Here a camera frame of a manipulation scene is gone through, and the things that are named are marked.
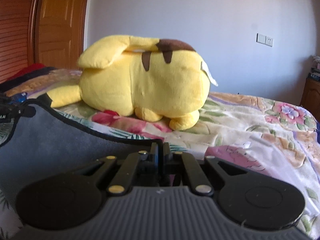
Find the clutter pile on cabinet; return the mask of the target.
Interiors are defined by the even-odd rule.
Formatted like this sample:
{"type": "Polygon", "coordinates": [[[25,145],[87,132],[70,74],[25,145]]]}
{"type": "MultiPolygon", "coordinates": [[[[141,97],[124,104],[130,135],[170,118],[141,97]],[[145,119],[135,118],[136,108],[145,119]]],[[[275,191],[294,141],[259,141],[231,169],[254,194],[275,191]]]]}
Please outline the clutter pile on cabinet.
{"type": "Polygon", "coordinates": [[[320,79],[320,56],[314,56],[311,70],[308,74],[308,78],[311,78],[317,82],[320,79]]]}

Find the blue plastic cup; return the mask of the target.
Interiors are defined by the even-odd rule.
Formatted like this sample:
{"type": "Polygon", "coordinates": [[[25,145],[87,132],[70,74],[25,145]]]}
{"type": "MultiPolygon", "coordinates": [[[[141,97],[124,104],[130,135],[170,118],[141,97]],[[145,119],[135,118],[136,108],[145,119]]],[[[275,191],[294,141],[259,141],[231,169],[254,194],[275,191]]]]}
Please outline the blue plastic cup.
{"type": "Polygon", "coordinates": [[[24,102],[25,100],[27,100],[28,97],[28,93],[23,92],[23,93],[17,93],[13,96],[11,96],[11,100],[14,102],[24,102]]]}

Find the wooden side cabinet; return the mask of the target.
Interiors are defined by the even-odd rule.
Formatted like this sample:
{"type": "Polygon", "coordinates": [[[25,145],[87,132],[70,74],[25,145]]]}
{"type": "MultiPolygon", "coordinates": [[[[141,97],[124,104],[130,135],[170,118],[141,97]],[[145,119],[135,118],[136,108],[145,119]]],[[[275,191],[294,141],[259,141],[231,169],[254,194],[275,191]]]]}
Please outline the wooden side cabinet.
{"type": "Polygon", "coordinates": [[[319,82],[307,78],[300,105],[308,110],[316,119],[319,119],[320,90],[319,82]]]}

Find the white wall switch socket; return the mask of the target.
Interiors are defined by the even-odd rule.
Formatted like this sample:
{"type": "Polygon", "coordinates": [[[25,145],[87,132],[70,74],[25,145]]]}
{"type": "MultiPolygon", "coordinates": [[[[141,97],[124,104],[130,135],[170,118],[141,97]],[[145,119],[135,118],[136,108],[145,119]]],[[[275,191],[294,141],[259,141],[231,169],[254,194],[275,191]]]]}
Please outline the white wall switch socket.
{"type": "Polygon", "coordinates": [[[260,44],[264,44],[269,47],[273,47],[274,39],[266,35],[257,33],[256,42],[260,44]]]}

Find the red and dark blanket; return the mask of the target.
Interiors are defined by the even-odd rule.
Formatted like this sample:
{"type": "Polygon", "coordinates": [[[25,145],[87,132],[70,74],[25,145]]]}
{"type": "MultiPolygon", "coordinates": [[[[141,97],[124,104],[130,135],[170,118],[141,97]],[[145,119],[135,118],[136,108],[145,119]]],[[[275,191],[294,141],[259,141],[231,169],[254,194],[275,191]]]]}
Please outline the red and dark blanket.
{"type": "Polygon", "coordinates": [[[5,82],[1,83],[1,93],[4,93],[12,88],[38,76],[49,74],[51,71],[57,70],[55,67],[48,67],[41,63],[34,63],[23,68],[12,77],[9,77],[5,82]]]}

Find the yellow Pikachu plush toy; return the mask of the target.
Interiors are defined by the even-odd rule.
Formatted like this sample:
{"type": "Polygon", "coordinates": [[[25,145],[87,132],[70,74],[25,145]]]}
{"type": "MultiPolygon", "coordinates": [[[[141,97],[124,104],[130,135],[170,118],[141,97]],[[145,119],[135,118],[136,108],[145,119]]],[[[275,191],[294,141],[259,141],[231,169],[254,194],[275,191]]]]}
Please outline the yellow Pikachu plush toy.
{"type": "Polygon", "coordinates": [[[172,130],[193,127],[199,110],[216,85],[208,65],[189,44],[173,39],[111,35],[88,47],[78,58],[78,83],[39,96],[52,108],[79,101],[121,116],[170,120],[172,130]]]}

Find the purple and grey towel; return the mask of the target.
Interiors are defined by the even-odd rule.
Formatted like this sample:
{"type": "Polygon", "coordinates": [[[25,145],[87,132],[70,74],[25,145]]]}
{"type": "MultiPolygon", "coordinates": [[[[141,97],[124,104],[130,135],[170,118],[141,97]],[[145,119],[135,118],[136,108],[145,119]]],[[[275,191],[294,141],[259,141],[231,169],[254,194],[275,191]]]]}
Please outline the purple and grey towel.
{"type": "Polygon", "coordinates": [[[36,114],[11,122],[9,132],[1,132],[1,191],[14,207],[25,186],[62,172],[74,170],[107,155],[124,159],[132,152],[149,150],[159,139],[123,139],[95,131],[47,107],[37,100],[22,103],[36,114]]]}

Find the wooden wardrobe door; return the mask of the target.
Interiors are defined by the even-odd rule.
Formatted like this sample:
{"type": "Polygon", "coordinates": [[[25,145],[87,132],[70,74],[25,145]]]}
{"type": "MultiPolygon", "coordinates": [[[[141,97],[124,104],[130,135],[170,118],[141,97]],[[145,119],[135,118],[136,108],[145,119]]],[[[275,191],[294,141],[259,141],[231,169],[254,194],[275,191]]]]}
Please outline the wooden wardrobe door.
{"type": "Polygon", "coordinates": [[[1,81],[35,63],[76,69],[87,0],[1,0],[1,81]]]}

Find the floral bed blanket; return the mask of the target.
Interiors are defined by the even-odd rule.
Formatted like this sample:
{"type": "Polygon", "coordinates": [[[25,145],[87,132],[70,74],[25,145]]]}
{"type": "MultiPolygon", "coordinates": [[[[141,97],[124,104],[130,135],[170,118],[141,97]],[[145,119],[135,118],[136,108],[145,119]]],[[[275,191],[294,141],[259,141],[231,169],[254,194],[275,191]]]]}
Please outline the floral bed blanket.
{"type": "Polygon", "coordinates": [[[203,157],[211,146],[243,147],[272,174],[284,178],[294,172],[319,205],[319,124],[306,109],[248,95],[211,92],[200,110],[199,122],[173,132],[166,120],[156,123],[101,113],[79,102],[61,113],[90,128],[122,138],[162,139],[172,149],[203,157]]]}

